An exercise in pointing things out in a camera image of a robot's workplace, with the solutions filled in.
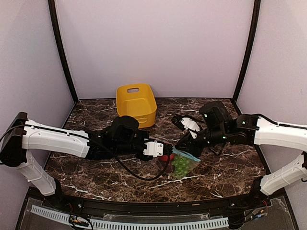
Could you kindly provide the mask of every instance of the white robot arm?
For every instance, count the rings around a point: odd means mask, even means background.
[[[204,122],[188,115],[173,117],[174,125],[189,131],[175,145],[176,149],[199,157],[204,148],[229,142],[233,145],[276,145],[303,151],[288,165],[257,178],[250,191],[252,196],[269,196],[280,188],[307,178],[307,126],[275,122],[259,114],[243,114],[233,119],[220,101],[204,105],[199,113]],[[207,129],[202,129],[196,121],[205,123]]]
[[[50,196],[60,190],[60,184],[38,164],[30,150],[56,151],[90,160],[110,159],[115,150],[117,154],[135,153],[143,161],[162,156],[168,146],[149,140],[148,132],[137,128],[134,118],[118,117],[101,132],[66,130],[28,120],[21,112],[3,136],[0,160],[20,171],[41,194]]]

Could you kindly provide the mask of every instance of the black frame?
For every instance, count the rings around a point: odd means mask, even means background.
[[[58,47],[58,52],[59,52],[59,58],[61,60],[62,68],[65,74],[66,82],[68,84],[69,90],[71,92],[71,97],[75,103],[79,101],[76,89],[73,85],[73,81],[71,78],[71,73],[69,71],[65,51],[64,51],[64,46],[61,38],[61,33],[59,30],[59,22],[58,22],[58,17],[57,17],[57,10],[56,10],[56,5],[54,0],[48,0],[49,4],[49,11],[50,11],[50,18],[51,18],[51,23],[52,23],[52,28],[53,28],[53,33],[54,37],[56,39],[57,47]]]
[[[241,67],[241,71],[238,77],[238,81],[236,84],[236,89],[232,98],[230,98],[231,103],[235,107],[237,113],[240,115],[242,114],[240,109],[237,106],[237,100],[242,89],[243,81],[246,75],[246,71],[248,68],[248,63],[255,39],[256,29],[257,29],[257,22],[260,12],[260,2],[261,0],[254,0],[254,8],[251,20],[250,31],[248,35],[248,42],[244,54],[244,59]],[[79,98],[76,93],[76,89],[73,85],[73,81],[71,78],[70,70],[68,67],[68,63],[66,60],[66,55],[60,35],[59,29],[59,22],[57,18],[57,12],[55,7],[54,0],[48,0],[49,3],[49,10],[50,10],[50,17],[52,21],[53,32],[55,36],[55,40],[58,47],[58,52],[60,56],[60,60],[62,63],[63,71],[65,74],[65,78],[71,93],[71,96],[75,102],[75,104],[79,101]],[[264,169],[267,174],[271,173],[263,153],[259,146],[255,146],[255,149],[261,159],[261,162],[264,166]],[[64,195],[73,205],[74,210],[78,214],[83,214],[85,216],[98,216],[103,217],[104,214],[122,214],[122,215],[186,215],[186,214],[199,214],[199,213],[210,213],[211,217],[214,216],[224,216],[224,217],[234,217],[241,215],[243,216],[242,210],[235,210],[235,209],[228,209],[231,204],[236,203],[239,200],[244,199],[247,195],[237,195],[228,198],[219,198],[213,200],[202,200],[202,201],[195,201],[195,202],[181,202],[181,203],[129,203],[129,202],[113,202],[113,201],[103,201],[103,200],[93,200],[87,198],[80,198],[74,197],[69,195]],[[298,225],[289,202],[287,193],[284,189],[280,189],[275,192],[270,198],[275,198],[279,196],[284,196],[287,206],[290,211],[290,215],[292,217],[295,229],[298,230]],[[35,198],[44,201],[44,197],[40,194],[39,190],[33,187],[30,187],[26,198],[24,200],[18,222],[16,225],[16,230],[19,229],[22,217],[25,211],[25,207],[28,201],[28,198]]]
[[[50,11],[50,17],[51,17],[51,22],[52,22],[52,27],[53,27],[53,33],[54,37],[57,43],[58,47],[58,52],[59,52],[59,57],[62,63],[63,71],[65,74],[66,82],[68,84],[71,97],[73,98],[73,101],[77,103],[79,101],[76,89],[73,84],[73,80],[71,77],[71,73],[68,67],[65,51],[64,51],[64,46],[61,38],[61,33],[59,29],[59,22],[58,22],[58,17],[57,17],[57,10],[56,10],[56,5],[55,5],[55,0],[48,0],[49,3],[49,11]],[[258,17],[259,17],[259,12],[260,12],[260,3],[261,0],[255,0],[254,1],[254,8],[253,8],[253,14],[252,14],[252,19],[251,19],[251,24],[250,24],[250,30],[249,30],[249,35],[248,35],[248,42],[246,45],[246,50],[243,58],[243,63],[241,66],[241,71],[238,77],[238,81],[236,83],[236,89],[234,92],[234,95],[232,97],[232,100],[236,103],[239,94],[242,89],[243,81],[246,75],[246,71],[248,68],[248,63],[251,55],[251,51],[253,48],[254,44],[254,39],[255,39],[255,34],[256,34],[256,29],[257,29],[257,23],[258,23]]]

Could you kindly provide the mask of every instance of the yellow basket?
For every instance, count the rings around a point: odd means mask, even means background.
[[[139,128],[154,125],[157,104],[152,89],[147,84],[124,85],[116,91],[119,116],[132,116],[140,123]]]

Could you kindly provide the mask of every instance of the cable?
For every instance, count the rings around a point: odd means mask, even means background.
[[[0,138],[0,142],[1,142],[1,140],[4,138],[4,136],[5,136],[8,132],[10,132],[11,130],[13,130],[13,129],[17,128],[17,127],[34,127],[34,128],[37,128],[37,129],[43,129],[43,130],[48,130],[48,131],[53,131],[53,132],[58,132],[58,133],[65,133],[65,134],[67,134],[67,135],[71,135],[71,136],[75,136],[75,137],[79,137],[79,138],[86,139],[86,140],[88,140],[88,141],[90,141],[90,142],[92,142],[92,143],[98,145],[99,147],[103,148],[103,149],[106,150],[108,153],[110,153],[110,154],[116,159],[116,161],[117,161],[127,172],[129,172],[131,175],[133,175],[134,177],[136,177],[136,178],[138,178],[138,179],[140,179],[140,180],[153,181],[153,180],[158,179],[158,178],[167,170],[168,164],[169,164],[169,162],[170,162],[170,153],[169,153],[169,151],[168,151],[168,149],[167,149],[167,147],[166,147],[165,149],[166,149],[166,154],[167,154],[168,158],[167,158],[167,163],[166,163],[165,167],[162,169],[162,171],[161,171],[157,176],[152,177],[152,178],[144,178],[144,177],[141,177],[141,176],[135,174],[134,172],[132,172],[123,162],[121,162],[121,160],[120,160],[112,151],[110,151],[110,150],[109,150],[106,146],[104,146],[103,144],[100,144],[100,143],[98,143],[98,142],[96,142],[96,141],[94,141],[94,140],[92,140],[92,139],[90,139],[90,138],[88,138],[88,137],[85,137],[85,136],[82,136],[82,135],[79,135],[79,134],[70,133],[70,132],[65,132],[65,131],[62,131],[62,130],[57,130],[57,129],[52,129],[52,128],[46,128],[46,127],[40,127],[40,126],[33,126],[33,125],[29,125],[29,124],[14,126],[14,127],[10,128],[10,129],[8,129],[8,130],[2,135],[2,137]]]
[[[293,126],[293,125],[289,125],[289,124],[278,123],[278,122],[276,122],[276,121],[273,121],[273,120],[269,119],[267,116],[262,115],[262,114],[252,114],[252,115],[263,117],[263,118],[266,119],[268,122],[271,122],[272,124],[274,124],[274,125],[276,125],[276,126],[290,127],[290,128],[299,128],[299,129],[305,129],[305,130],[307,130],[307,127]]]
[[[167,170],[167,167],[169,165],[169,162],[170,162],[170,154],[169,154],[169,151],[167,149],[167,147],[165,148],[166,149],[166,154],[167,154],[167,162],[166,162],[166,165],[164,166],[164,168],[162,169],[162,171],[155,177],[152,177],[152,178],[144,178],[144,177],[141,177],[137,174],[135,174],[134,172],[132,172],[123,162],[121,162],[119,160],[119,158],[117,156],[114,156],[114,158],[118,161],[118,163],[126,170],[128,171],[131,175],[133,175],[134,177],[140,179],[140,180],[144,180],[144,181],[154,181],[156,179],[158,179],[166,170]]]
[[[216,152],[215,152],[213,149],[211,149],[210,147],[208,147],[208,149],[209,149],[211,152],[213,152],[216,156],[220,156],[220,155],[222,154],[222,152],[223,152],[225,146],[226,146],[226,143],[224,143],[224,144],[221,146],[220,151],[219,151],[218,153],[216,153]]]
[[[0,143],[2,141],[2,139],[5,137],[5,135],[7,135],[9,132],[11,132],[13,129],[15,128],[19,128],[19,127],[24,127],[26,125],[17,125],[17,126],[14,126],[14,127],[11,127],[9,128],[8,130],[6,130],[6,132],[0,137]]]
[[[240,223],[234,223],[234,224],[231,224],[231,225],[241,225],[241,224],[245,224],[246,222],[249,222],[249,221],[251,221],[251,220],[253,220],[252,218],[250,218],[250,219],[247,219],[247,220],[245,220],[245,221],[243,221],[243,222],[240,222]]]
[[[195,121],[195,122],[200,122],[200,123],[203,123],[203,124],[206,123],[206,122],[204,122],[204,121],[202,121],[202,120],[196,119],[196,118],[194,118],[194,117],[192,117],[192,116],[189,116],[189,115],[184,115],[183,118],[184,118],[184,117],[190,118],[190,119],[192,119],[192,120]]]
[[[250,212],[248,212],[244,217],[242,217],[241,219],[239,219],[239,220],[237,220],[237,221],[235,221],[235,222],[233,222],[232,224],[229,224],[229,225],[234,225],[234,224],[244,220],[246,217],[248,217],[250,214],[252,214],[253,211],[255,211],[257,208],[258,208],[258,205],[254,209],[252,209]]]
[[[54,207],[45,197],[44,197],[44,200],[47,201],[47,203],[48,203],[52,208],[61,211],[60,209]],[[81,217],[81,218],[85,219],[85,220],[89,223],[89,225],[91,226],[91,230],[94,230],[93,224],[91,223],[91,221],[89,220],[89,218],[86,218],[86,217],[83,217],[83,216],[74,214],[74,213],[72,213],[72,212],[66,212],[66,213],[68,213],[68,214],[70,215],[69,217],[71,217],[71,215],[73,215],[73,216],[76,216],[76,218]]]
[[[268,203],[265,200],[263,200],[262,202],[265,204],[266,209],[269,210],[268,209]]]

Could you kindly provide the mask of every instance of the black pole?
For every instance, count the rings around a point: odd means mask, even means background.
[[[232,99],[234,100],[235,103],[237,102],[238,97],[240,95],[242,85],[243,85],[243,81],[244,81],[244,78],[245,78],[245,75],[246,75],[246,71],[248,69],[248,62],[249,62],[249,59],[250,59],[250,54],[251,54],[251,51],[252,51],[252,48],[253,48],[256,29],[257,29],[257,23],[258,23],[259,11],[260,11],[260,3],[261,3],[261,0],[255,0],[255,2],[254,2],[254,10],[253,10],[252,18],[251,18],[250,30],[249,30],[249,35],[248,35],[248,43],[246,45],[246,50],[245,50],[245,54],[244,54],[243,63],[242,63],[241,71],[240,71],[240,74],[239,74],[239,78],[238,78],[238,81],[236,83],[236,89],[235,89],[234,95],[232,97]]]
[[[56,10],[56,5],[54,3],[54,0],[48,0],[49,3],[49,11],[50,11],[50,17],[51,17],[51,22],[52,22],[52,27],[53,27],[53,33],[54,37],[56,39],[57,47],[58,47],[58,52],[59,52],[59,58],[62,63],[63,71],[65,74],[66,82],[68,84],[69,90],[71,92],[72,99],[75,103],[79,101],[76,89],[73,85],[73,81],[71,78],[71,73],[68,68],[67,60],[66,60],[66,55],[64,52],[64,47],[61,39],[61,33],[59,30],[59,22],[58,22],[58,17],[57,17],[57,10]]]

